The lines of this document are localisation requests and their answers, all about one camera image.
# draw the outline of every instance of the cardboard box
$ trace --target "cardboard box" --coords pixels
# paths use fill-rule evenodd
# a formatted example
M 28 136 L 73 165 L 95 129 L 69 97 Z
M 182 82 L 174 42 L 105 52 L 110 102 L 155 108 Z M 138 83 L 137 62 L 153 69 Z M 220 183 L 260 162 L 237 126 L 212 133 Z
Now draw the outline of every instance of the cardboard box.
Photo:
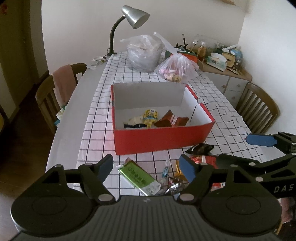
M 112 123 L 117 155 L 196 145 L 205 141 L 215 120 L 186 84 L 172 82 L 119 83 L 111 86 Z M 155 109 L 161 119 L 169 109 L 188 117 L 186 126 L 124 129 L 124 122 Z

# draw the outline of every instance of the ribbed gray surface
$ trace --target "ribbed gray surface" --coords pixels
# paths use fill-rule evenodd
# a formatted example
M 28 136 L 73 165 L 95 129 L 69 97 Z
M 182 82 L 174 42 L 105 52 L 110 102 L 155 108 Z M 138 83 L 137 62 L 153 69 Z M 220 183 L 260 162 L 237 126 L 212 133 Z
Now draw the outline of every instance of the ribbed gray surface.
M 240 238 L 221 233 L 202 220 L 196 208 L 170 196 L 122 196 L 98 208 L 84 227 L 61 237 L 38 238 L 20 233 L 13 241 L 279 241 L 273 234 Z

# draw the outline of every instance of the lamp neck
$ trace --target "lamp neck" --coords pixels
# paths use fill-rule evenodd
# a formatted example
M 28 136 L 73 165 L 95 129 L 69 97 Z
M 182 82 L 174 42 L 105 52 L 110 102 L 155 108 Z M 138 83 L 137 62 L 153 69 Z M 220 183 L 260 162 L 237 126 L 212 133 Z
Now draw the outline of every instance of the lamp neck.
M 111 29 L 111 33 L 110 33 L 110 49 L 109 49 L 109 53 L 108 56 L 111 56 L 112 54 L 114 54 L 114 50 L 113 50 L 113 42 L 114 42 L 114 32 L 116 27 L 118 26 L 118 24 L 120 24 L 123 20 L 125 19 L 125 16 L 121 16 L 116 23 L 113 25 L 112 29 Z

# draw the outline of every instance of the desk lamp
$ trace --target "desk lamp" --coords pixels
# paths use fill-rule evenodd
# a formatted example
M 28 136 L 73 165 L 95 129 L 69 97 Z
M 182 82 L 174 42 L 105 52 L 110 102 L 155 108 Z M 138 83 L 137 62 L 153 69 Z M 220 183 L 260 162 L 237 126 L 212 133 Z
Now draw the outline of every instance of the desk lamp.
M 110 33 L 110 47 L 109 52 L 107 50 L 107 54 L 104 56 L 111 56 L 116 54 L 113 50 L 113 40 L 114 40 L 114 32 L 118 24 L 120 24 L 125 18 L 129 22 L 129 24 L 133 27 L 133 29 L 137 29 L 141 27 L 149 18 L 150 14 L 136 8 L 132 8 L 130 6 L 124 5 L 121 9 L 123 16 L 121 16 L 116 23 L 113 25 Z

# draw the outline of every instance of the plastic bag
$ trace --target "plastic bag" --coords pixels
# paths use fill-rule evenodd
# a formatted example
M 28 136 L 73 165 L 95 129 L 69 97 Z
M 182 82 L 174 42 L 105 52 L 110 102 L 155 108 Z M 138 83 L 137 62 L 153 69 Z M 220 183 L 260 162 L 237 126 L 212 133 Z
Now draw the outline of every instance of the plastic bag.
M 134 36 L 122 39 L 127 45 L 128 58 L 131 69 L 141 72 L 153 72 L 160 59 L 163 44 L 149 35 Z
M 154 33 L 154 35 L 163 42 L 165 49 L 173 54 L 163 61 L 154 72 L 159 73 L 168 81 L 178 83 L 187 83 L 189 80 L 198 77 L 196 69 L 199 67 L 197 63 L 177 53 L 177 50 L 159 33 Z

